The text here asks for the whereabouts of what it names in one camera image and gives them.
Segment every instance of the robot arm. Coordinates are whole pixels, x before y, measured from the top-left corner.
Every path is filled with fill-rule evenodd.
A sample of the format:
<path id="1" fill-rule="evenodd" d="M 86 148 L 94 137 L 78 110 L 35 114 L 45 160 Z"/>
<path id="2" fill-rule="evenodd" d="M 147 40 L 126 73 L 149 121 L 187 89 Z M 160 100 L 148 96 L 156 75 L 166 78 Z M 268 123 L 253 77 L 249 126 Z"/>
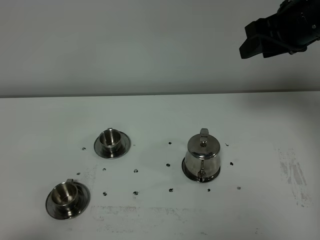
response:
<path id="1" fill-rule="evenodd" d="M 285 0 L 276 14 L 253 21 L 245 33 L 239 49 L 242 59 L 304 52 L 320 40 L 320 0 Z"/>

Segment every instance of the teapot lid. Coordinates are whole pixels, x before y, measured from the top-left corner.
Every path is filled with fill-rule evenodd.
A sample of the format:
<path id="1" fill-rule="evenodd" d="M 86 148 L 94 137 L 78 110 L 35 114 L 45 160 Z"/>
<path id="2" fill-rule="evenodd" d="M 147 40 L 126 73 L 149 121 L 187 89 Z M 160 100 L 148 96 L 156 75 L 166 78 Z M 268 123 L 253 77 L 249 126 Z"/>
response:
<path id="1" fill-rule="evenodd" d="M 220 151 L 220 143 L 209 135 L 207 128 L 202 128 L 200 134 L 194 135 L 188 142 L 188 151 L 198 159 L 211 159 Z"/>

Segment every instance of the white table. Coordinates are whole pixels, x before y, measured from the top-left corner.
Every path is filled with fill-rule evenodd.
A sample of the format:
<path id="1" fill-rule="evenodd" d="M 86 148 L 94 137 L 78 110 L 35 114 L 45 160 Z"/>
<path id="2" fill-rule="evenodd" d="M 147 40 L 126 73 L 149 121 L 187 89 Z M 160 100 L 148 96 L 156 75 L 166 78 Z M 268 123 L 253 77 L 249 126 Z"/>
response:
<path id="1" fill-rule="evenodd" d="M 320 239 L 319 124 L 320 92 L 2 98 L 0 239 Z M 125 156 L 95 154 L 107 128 Z M 209 183 L 181 169 L 201 128 L 221 144 Z M 45 201 L 69 178 L 91 201 L 55 220 Z"/>

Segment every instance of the metal saucer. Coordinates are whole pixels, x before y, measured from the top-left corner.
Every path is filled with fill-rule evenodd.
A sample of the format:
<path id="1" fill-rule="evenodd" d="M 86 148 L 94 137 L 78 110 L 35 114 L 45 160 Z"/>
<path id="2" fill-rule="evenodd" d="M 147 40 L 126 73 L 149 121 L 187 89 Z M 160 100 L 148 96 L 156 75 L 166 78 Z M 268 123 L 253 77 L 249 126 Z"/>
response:
<path id="1" fill-rule="evenodd" d="M 106 151 L 104 146 L 99 141 L 100 136 L 98 136 L 97 139 L 94 141 L 94 146 L 93 146 L 95 153 L 104 159 L 116 159 L 125 155 L 131 147 L 131 140 L 128 137 L 128 135 L 126 135 L 122 131 L 119 131 L 119 133 L 121 135 L 122 144 L 117 151 L 115 152 Z"/>
<path id="2" fill-rule="evenodd" d="M 182 160 L 182 171 L 184 173 L 184 175 L 187 176 L 188 179 L 197 182 L 197 183 L 207 183 L 212 181 L 213 179 L 215 179 L 216 177 L 218 177 L 219 173 L 220 173 L 220 169 L 221 167 L 219 167 L 219 170 L 212 176 L 206 177 L 204 178 L 203 181 L 199 181 L 199 178 L 195 175 L 193 175 L 186 167 L 186 163 L 185 163 L 185 158 Z"/>
<path id="3" fill-rule="evenodd" d="M 79 182 L 74 182 L 73 184 L 76 185 L 78 189 L 79 199 L 77 204 L 71 210 L 57 208 L 52 201 L 51 192 L 46 198 L 46 201 L 45 201 L 46 212 L 54 219 L 57 219 L 57 220 L 73 219 L 79 216 L 87 208 L 90 201 L 89 189 L 85 185 Z"/>

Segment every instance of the stainless steel teapot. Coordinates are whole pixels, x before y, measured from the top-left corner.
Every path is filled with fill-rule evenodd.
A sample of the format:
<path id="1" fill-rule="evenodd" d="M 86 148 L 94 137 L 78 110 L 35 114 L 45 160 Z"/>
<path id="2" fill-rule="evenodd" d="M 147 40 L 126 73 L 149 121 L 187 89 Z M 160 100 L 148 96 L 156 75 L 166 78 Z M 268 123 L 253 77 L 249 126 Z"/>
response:
<path id="1" fill-rule="evenodd" d="M 206 183 L 215 179 L 220 173 L 219 141 L 209 135 L 206 128 L 200 134 L 190 138 L 188 151 L 182 161 L 182 170 L 191 180 Z"/>

